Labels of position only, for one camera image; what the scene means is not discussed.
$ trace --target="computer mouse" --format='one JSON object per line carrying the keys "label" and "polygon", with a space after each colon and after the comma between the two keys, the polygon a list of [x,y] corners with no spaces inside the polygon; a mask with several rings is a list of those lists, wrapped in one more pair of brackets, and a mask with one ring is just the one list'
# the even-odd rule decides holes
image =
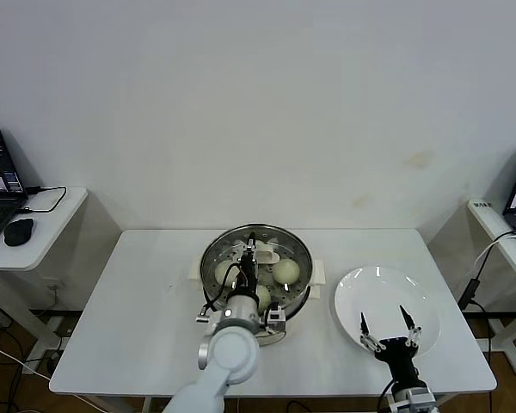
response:
{"label": "computer mouse", "polygon": [[3,241],[9,247],[16,247],[17,245],[23,245],[33,234],[34,221],[32,218],[19,219],[14,222],[10,222],[8,226],[3,230]]}

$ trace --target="wooden floor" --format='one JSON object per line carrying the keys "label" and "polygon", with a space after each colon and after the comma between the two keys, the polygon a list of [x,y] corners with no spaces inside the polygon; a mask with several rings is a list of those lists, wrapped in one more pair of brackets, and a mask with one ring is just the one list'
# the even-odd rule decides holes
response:
{"label": "wooden floor", "polygon": [[[76,319],[67,318],[61,326],[62,336],[68,336],[74,328]],[[486,336],[485,323],[475,321],[472,323],[472,330],[478,337]],[[24,351],[31,348],[34,339],[20,326],[13,324],[8,328],[21,342]],[[17,346],[3,332],[0,332],[0,348],[12,355],[18,355]],[[0,355],[0,361],[9,361]],[[515,413],[516,412],[516,376],[512,368],[508,365],[506,358],[502,354],[493,354],[492,364],[495,376],[499,383],[497,390],[493,393],[494,413]],[[45,366],[40,366],[39,372],[47,374]],[[9,384],[15,373],[15,367],[0,366],[0,401],[6,400],[9,392]],[[128,403],[135,408],[140,408],[143,399],[128,399]],[[240,413],[257,412],[286,412],[288,399],[241,399],[239,402]],[[309,409],[314,412],[333,412],[333,411],[367,411],[375,410],[376,399],[371,398],[309,398],[299,399]],[[152,411],[162,411],[168,399],[155,399]],[[58,396],[48,391],[47,382],[39,377],[23,376],[19,390],[15,397],[15,403],[20,410],[37,410],[42,413],[94,413],[90,406],[70,396]],[[0,413],[6,411],[5,406],[0,405]],[[225,411],[228,413],[237,412],[237,400],[226,400]],[[305,411],[300,407],[291,406],[290,412]],[[461,413],[461,412],[485,412],[488,413],[488,395],[472,394],[460,395],[441,406],[442,413]]]}

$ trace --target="white wall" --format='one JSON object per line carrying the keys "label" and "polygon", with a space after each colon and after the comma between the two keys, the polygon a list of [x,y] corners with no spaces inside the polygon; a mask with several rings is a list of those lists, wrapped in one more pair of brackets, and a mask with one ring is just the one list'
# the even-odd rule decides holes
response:
{"label": "white wall", "polygon": [[487,240],[441,230],[515,174],[516,1],[0,0],[0,125],[122,229],[418,227],[456,280]]}

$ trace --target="white plate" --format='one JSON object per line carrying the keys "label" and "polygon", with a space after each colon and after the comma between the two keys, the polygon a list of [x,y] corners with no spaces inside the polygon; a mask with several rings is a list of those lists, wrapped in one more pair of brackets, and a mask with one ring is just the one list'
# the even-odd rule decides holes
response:
{"label": "white plate", "polygon": [[342,278],[335,291],[336,316],[361,347],[361,312],[378,340],[408,335],[400,305],[422,327],[418,354],[425,354],[439,337],[439,317],[418,282],[393,268],[363,267]]}

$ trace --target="metal rim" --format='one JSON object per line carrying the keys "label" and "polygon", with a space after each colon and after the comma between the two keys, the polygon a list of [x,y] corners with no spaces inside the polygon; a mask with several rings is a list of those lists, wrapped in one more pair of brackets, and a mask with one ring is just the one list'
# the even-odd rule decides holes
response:
{"label": "metal rim", "polygon": [[203,292],[204,292],[205,295],[207,294],[207,291],[206,291],[206,288],[205,288],[205,270],[206,270],[205,269],[205,259],[207,258],[207,256],[210,253],[211,249],[214,248],[218,242],[220,242],[224,238],[228,237],[230,234],[233,234],[236,231],[240,231],[240,230],[246,230],[246,229],[252,230],[253,228],[260,229],[260,230],[268,230],[269,229],[269,230],[274,230],[274,231],[282,232],[286,236],[288,236],[288,237],[292,238],[294,241],[296,241],[298,243],[299,247],[301,247],[303,252],[304,252],[307,264],[310,267],[310,278],[308,279],[308,281],[305,284],[304,288],[302,288],[302,291],[299,292],[298,296],[296,296],[287,305],[284,305],[284,308],[286,310],[288,310],[287,316],[291,315],[291,317],[293,317],[294,315],[296,315],[296,313],[299,312],[299,310],[305,304],[305,301],[307,301],[307,295],[308,294],[306,294],[306,291],[309,289],[311,276],[313,274],[313,260],[311,258],[310,250],[308,250],[308,247],[306,246],[304,241],[302,241],[298,236],[296,236],[294,233],[286,230],[285,228],[281,228],[281,227],[278,227],[278,226],[275,226],[275,225],[256,224],[256,223],[240,225],[240,226],[238,226],[236,228],[232,228],[230,230],[224,231],[220,235],[218,235],[216,238],[214,238],[210,242],[210,244],[206,247],[205,252],[203,253],[203,255],[201,257],[201,260],[200,260],[200,280],[203,283]]}

